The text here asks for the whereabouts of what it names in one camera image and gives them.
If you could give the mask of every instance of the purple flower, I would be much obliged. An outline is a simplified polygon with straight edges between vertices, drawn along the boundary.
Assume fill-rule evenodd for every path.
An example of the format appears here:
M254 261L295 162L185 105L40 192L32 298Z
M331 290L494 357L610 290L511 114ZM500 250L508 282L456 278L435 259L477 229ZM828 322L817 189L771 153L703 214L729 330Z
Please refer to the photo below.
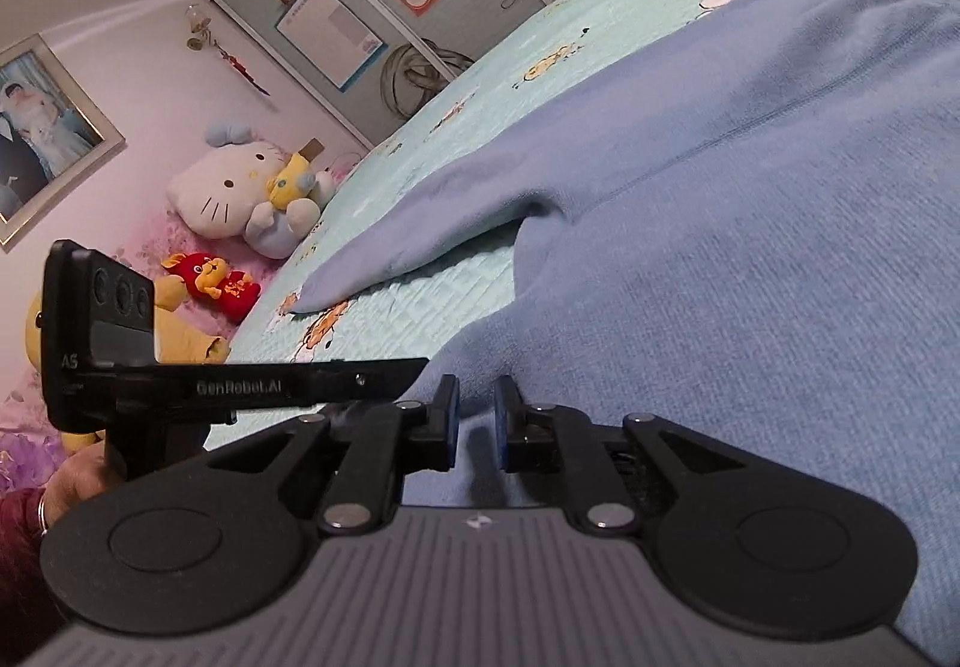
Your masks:
M59 437L0 434L0 493L44 485L65 458Z

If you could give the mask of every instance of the framed picture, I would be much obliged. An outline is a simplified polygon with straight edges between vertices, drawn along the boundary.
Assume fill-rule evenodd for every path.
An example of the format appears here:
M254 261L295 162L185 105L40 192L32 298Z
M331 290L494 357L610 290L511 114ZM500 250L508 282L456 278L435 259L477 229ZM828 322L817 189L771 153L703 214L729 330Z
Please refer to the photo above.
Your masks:
M0 52L0 245L123 144L39 35Z

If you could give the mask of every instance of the bride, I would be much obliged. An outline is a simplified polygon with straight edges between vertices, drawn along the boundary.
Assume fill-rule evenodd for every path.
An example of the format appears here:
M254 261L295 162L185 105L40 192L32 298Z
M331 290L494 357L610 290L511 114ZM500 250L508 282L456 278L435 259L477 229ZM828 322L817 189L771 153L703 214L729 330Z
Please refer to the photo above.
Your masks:
M61 112L51 95L32 85L7 82L0 89L0 110L13 127L28 138L50 166L54 177L86 155L91 145L61 122Z

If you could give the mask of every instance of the silver bracelet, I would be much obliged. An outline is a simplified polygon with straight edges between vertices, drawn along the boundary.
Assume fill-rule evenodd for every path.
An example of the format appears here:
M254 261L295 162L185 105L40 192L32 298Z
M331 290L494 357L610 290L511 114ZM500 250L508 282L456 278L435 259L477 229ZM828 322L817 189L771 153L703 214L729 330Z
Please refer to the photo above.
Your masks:
M40 494L40 504L37 505L37 519L40 520L40 536L47 533L47 516L43 513L43 495Z

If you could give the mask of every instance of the ribbed gray panel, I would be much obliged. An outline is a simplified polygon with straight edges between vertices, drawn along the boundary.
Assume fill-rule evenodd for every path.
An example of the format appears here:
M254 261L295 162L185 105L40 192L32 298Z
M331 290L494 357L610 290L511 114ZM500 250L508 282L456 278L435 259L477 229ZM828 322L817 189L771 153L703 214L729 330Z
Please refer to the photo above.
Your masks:
M402 507L331 539L272 606L217 632L144 640L72 627L28 667L923 667L896 635L771 643L727 632L640 551L555 509Z

